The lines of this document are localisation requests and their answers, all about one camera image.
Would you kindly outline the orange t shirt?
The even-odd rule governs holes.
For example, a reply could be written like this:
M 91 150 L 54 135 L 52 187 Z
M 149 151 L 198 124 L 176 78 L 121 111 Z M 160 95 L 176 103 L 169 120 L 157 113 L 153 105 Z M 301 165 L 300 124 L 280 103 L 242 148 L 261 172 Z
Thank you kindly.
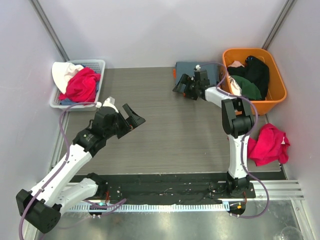
M 176 79 L 176 69 L 175 68 L 172 70 L 172 75 L 173 75 L 173 78 Z

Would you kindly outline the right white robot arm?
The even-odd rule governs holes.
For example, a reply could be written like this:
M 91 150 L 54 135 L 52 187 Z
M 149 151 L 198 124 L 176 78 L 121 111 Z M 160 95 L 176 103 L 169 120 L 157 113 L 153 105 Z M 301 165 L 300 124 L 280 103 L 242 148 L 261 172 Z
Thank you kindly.
M 250 188 L 247 145 L 255 125 L 250 102 L 219 86 L 210 86 L 206 70 L 195 70 L 193 76 L 182 74 L 172 91 L 191 100 L 201 98 L 221 108 L 222 128 L 229 140 L 230 154 L 225 190 L 230 197 L 241 196 Z

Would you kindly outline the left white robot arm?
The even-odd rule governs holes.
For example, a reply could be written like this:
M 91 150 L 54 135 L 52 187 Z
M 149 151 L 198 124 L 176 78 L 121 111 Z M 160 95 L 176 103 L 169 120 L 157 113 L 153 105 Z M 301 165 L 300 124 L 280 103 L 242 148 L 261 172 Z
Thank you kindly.
M 145 119 L 128 104 L 123 105 L 128 117 L 106 100 L 95 112 L 89 125 L 80 131 L 57 165 L 31 190 L 21 189 L 16 202 L 21 216 L 19 227 L 28 221 L 41 233 L 50 232 L 61 216 L 77 203 L 87 198 L 102 199 L 107 191 L 106 180 L 89 173 L 80 183 L 65 189 L 75 174 L 88 163 L 113 136 L 118 139 L 136 129 Z

